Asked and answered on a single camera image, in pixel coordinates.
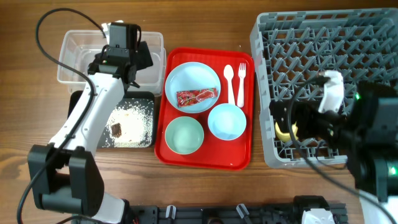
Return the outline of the yellow cup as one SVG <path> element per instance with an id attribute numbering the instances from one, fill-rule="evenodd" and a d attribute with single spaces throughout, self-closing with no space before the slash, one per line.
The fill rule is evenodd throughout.
<path id="1" fill-rule="evenodd" d="M 294 133 L 294 137 L 297 140 L 297 131 L 298 131 L 298 127 L 296 126 L 296 123 L 294 123 L 292 125 L 292 131 Z M 282 129 L 278 122 L 275 122 L 275 135 L 276 137 L 282 141 L 282 142 L 288 142 L 291 140 L 290 134 L 289 134 L 289 130 L 287 128 Z"/>

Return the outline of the light blue plate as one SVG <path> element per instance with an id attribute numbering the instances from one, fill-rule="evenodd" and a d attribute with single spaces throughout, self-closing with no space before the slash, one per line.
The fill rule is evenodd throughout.
<path id="1" fill-rule="evenodd" d="M 215 88 L 218 96 L 191 106 L 177 106 L 177 92 Z M 200 62 L 187 62 L 175 67 L 165 81 L 165 95 L 169 103 L 184 113 L 201 113 L 210 109 L 221 94 L 221 82 L 216 72 Z"/>

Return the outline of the red snack wrapper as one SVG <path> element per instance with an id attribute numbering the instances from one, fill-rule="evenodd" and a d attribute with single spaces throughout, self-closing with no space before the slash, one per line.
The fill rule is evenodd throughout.
<path id="1" fill-rule="evenodd" d="M 209 98 L 216 98 L 217 96 L 218 90 L 216 88 L 178 91 L 176 93 L 177 106 L 179 108 L 192 106 Z"/>

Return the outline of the green bowl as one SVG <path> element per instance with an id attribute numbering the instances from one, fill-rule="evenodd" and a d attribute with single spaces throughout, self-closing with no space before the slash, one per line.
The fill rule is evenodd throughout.
<path id="1" fill-rule="evenodd" d="M 196 152 L 205 138 L 202 125 L 189 116 L 173 119 L 167 125 L 164 137 L 168 148 L 180 155 Z"/>

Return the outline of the white plastic spoon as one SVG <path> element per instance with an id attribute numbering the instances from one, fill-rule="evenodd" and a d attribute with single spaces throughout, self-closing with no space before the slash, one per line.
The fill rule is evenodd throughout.
<path id="1" fill-rule="evenodd" d="M 233 72 L 233 68 L 231 65 L 226 65 L 224 67 L 223 75 L 224 75 L 225 79 L 227 80 L 227 84 L 228 84 L 228 103 L 234 105 L 235 99 L 234 99 L 233 84 L 232 84 L 234 72 Z"/>

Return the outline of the light blue bowl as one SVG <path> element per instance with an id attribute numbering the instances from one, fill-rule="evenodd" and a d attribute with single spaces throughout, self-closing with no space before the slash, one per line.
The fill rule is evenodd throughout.
<path id="1" fill-rule="evenodd" d="M 240 137 L 246 125 L 246 115 L 242 109 L 229 103 L 215 106 L 208 115 L 210 132 L 223 141 L 232 141 Z"/>

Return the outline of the white plastic fork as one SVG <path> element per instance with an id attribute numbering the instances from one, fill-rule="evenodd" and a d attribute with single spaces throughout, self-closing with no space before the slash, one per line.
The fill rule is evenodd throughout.
<path id="1" fill-rule="evenodd" d="M 237 106 L 239 108 L 242 108 L 244 106 L 244 79 L 246 77 L 245 63 L 239 64 L 238 76 L 239 76 L 239 90 L 238 90 Z"/>

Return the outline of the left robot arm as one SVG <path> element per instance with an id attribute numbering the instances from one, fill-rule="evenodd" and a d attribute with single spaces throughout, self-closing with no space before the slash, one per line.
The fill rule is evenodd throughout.
<path id="1" fill-rule="evenodd" d="M 152 66 L 139 25 L 113 22 L 109 41 L 83 74 L 85 89 L 59 132 L 34 145 L 28 165 L 35 206 L 96 223 L 134 223 L 129 202 L 104 191 L 94 160 L 98 141 L 136 73 Z"/>

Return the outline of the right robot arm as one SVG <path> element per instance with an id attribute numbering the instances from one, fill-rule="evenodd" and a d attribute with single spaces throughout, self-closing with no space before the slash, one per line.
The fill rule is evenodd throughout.
<path id="1" fill-rule="evenodd" d="M 320 138 L 330 148 L 346 151 L 354 188 L 331 178 L 307 156 L 303 159 L 324 179 L 373 206 L 371 223 L 383 218 L 397 223 L 392 206 L 397 200 L 397 91 L 380 83 L 358 83 L 348 116 L 338 113 L 343 97 L 342 84 L 325 82 L 319 103 L 297 101 L 294 95 L 289 101 L 271 102 L 270 109 L 298 152 L 298 140 L 307 138 Z"/>

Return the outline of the grey dishwasher rack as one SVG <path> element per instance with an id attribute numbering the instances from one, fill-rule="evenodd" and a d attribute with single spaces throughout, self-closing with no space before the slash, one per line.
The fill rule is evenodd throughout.
<path id="1" fill-rule="evenodd" d="M 319 102 L 321 89 L 306 81 L 322 70 L 337 70 L 344 79 L 340 113 L 351 111 L 361 80 L 397 86 L 397 9 L 265 12 L 250 35 L 259 87 L 262 146 L 272 168 L 304 167 L 291 141 L 275 133 L 274 101 Z"/>

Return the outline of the clear plastic bin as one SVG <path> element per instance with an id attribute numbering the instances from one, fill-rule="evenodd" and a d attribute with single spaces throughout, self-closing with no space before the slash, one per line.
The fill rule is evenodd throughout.
<path id="1" fill-rule="evenodd" d="M 166 68 L 163 35 L 160 32 L 144 31 L 142 40 L 149 47 L 153 66 L 137 72 L 136 82 L 140 84 L 140 87 L 132 86 L 129 91 L 149 91 L 154 96 L 161 96 Z M 106 43 L 107 41 L 98 30 L 70 30 L 64 36 L 59 61 L 87 74 L 89 64 Z M 83 90 L 86 83 L 82 77 L 63 67 L 58 67 L 57 80 L 68 87 L 69 93 Z"/>

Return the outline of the red serving tray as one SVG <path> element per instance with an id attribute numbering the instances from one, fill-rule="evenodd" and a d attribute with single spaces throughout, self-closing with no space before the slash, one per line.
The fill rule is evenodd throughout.
<path id="1" fill-rule="evenodd" d="M 157 158 L 171 165 L 203 167 L 209 169 L 240 170 L 245 168 L 251 158 L 252 114 L 254 99 L 254 61 L 248 54 L 225 50 L 196 49 L 179 47 L 169 53 L 165 71 L 165 81 L 168 74 L 178 65 L 187 62 L 200 62 L 211 67 L 221 82 L 221 94 L 218 101 L 208 110 L 201 113 L 184 113 L 174 108 L 163 92 L 159 118 L 157 123 L 157 137 L 155 154 Z M 243 134 L 235 140 L 223 141 L 216 138 L 209 130 L 208 115 L 217 105 L 228 103 L 228 84 L 223 75 L 226 65 L 231 65 L 234 72 L 232 79 L 235 104 L 237 106 L 239 90 L 239 64 L 246 64 L 244 79 L 244 106 L 241 108 L 246 115 L 247 125 Z M 194 153 L 180 155 L 171 151 L 165 142 L 167 125 L 175 118 L 189 116 L 196 119 L 204 130 L 204 142 Z"/>

